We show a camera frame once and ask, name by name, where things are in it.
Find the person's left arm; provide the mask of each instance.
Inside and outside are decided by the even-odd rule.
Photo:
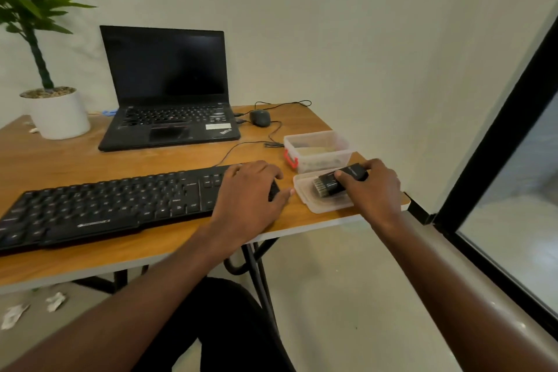
[[[192,289],[215,266],[268,227],[290,189],[267,201],[275,165],[230,167],[213,216],[176,252],[114,296],[39,343],[4,372],[129,371]]]

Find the white table edge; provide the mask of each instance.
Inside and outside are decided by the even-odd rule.
[[[401,210],[406,211],[410,203],[407,205],[402,205]],[[278,237],[284,237],[287,235],[305,233],[307,231],[318,230],[320,228],[328,228],[335,225],[343,225],[345,223],[351,223],[355,221],[363,221],[361,215],[354,214],[351,216],[345,216],[344,218],[332,219],[329,221],[321,221],[316,223],[311,223],[310,225],[297,226],[294,228],[287,228],[285,230],[264,232],[258,235],[256,238],[250,242],[262,242],[264,240],[269,240]],[[165,257],[170,255],[170,253],[164,253],[156,256],[142,257],[140,259],[127,260],[126,262],[111,263],[107,265],[102,265],[95,268],[87,268],[74,270],[72,272],[67,272],[64,274],[52,275],[50,277],[43,277],[37,279],[30,279],[27,281],[21,281],[15,284],[7,284],[0,287],[0,294],[14,293],[16,291],[25,291],[33,288],[45,287],[47,285],[60,284],[63,282],[73,281],[75,279],[94,277],[102,274],[108,274],[115,272],[117,270],[131,269],[140,267],[143,265],[152,265],[154,263],[160,262]]]

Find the brand logo on keyboard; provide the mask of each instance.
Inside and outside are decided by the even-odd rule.
[[[81,226],[89,226],[89,225],[97,225],[98,223],[107,223],[110,222],[110,219],[105,219],[104,221],[96,221],[96,222],[89,222],[89,223],[80,223],[78,225],[78,228],[80,228]]]

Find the external keyboard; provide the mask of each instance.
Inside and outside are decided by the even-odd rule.
[[[0,220],[0,254],[208,216],[228,166],[26,191]],[[273,200],[279,188],[269,190]]]
[[[192,124],[194,122],[227,122],[222,106],[170,106],[168,108],[128,108],[124,115],[124,126],[152,124]]]

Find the laptop touchpad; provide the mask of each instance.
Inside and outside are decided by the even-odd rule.
[[[158,126],[151,128],[149,133],[150,143],[167,143],[179,142],[185,140],[190,136],[190,130],[187,126]]]

